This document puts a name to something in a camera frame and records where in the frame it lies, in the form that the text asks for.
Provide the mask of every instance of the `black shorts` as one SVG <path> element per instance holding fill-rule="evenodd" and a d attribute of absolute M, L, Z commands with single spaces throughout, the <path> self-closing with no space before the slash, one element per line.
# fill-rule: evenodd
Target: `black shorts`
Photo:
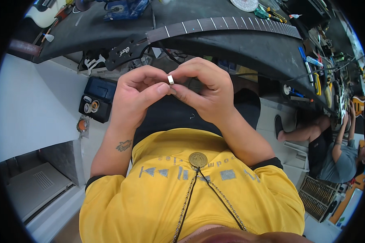
<path fill-rule="evenodd" d="M 261 112 L 258 95 L 251 90 L 241 89 L 234 94 L 234 106 L 250 126 L 256 129 Z M 148 108 L 145 119 L 136 129 L 133 147 L 153 133 L 175 128 L 199 129 L 222 136 L 220 130 L 203 120 L 194 108 L 173 95 L 166 95 Z"/>
<path fill-rule="evenodd" d="M 333 142 L 331 127 L 327 128 L 314 141 L 308 144 L 309 173 L 312 178 L 317 178 L 323 168 L 327 151 Z"/>

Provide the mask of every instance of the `white guitar nut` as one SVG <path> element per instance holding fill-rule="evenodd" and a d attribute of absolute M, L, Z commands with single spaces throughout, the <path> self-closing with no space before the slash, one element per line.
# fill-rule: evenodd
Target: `white guitar nut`
<path fill-rule="evenodd" d="M 171 75 L 168 76 L 169 84 L 174 84 L 173 78 Z"/>

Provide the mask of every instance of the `cort logo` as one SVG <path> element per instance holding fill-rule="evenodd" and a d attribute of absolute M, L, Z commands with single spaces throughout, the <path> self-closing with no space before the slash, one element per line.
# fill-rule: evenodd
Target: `cort logo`
<path fill-rule="evenodd" d="M 119 57 L 121 57 L 122 56 L 122 54 L 123 53 L 128 53 L 130 51 L 130 47 L 126 47 L 126 49 L 123 49 L 121 52 L 120 52 L 120 56 Z"/>

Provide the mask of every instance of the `bronze medallion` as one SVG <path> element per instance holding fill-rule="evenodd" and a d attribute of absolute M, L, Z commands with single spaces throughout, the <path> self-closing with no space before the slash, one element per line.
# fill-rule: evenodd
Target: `bronze medallion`
<path fill-rule="evenodd" d="M 203 153 L 195 152 L 189 156 L 189 163 L 200 168 L 207 164 L 207 157 Z"/>

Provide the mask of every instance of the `yellow t-shirt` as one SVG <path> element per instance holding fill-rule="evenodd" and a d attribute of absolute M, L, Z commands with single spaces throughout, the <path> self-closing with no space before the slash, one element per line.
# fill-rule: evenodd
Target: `yellow t-shirt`
<path fill-rule="evenodd" d="M 252 171 L 218 135 L 180 128 L 138 143 L 126 178 L 104 176 L 88 186 L 80 211 L 82 241 L 171 242 L 196 175 L 188 160 L 194 152 L 206 155 L 203 175 L 222 191 L 249 232 L 302 235 L 304 206 L 282 169 L 267 165 Z M 208 224 L 239 229 L 204 178 L 197 178 L 179 240 Z"/>

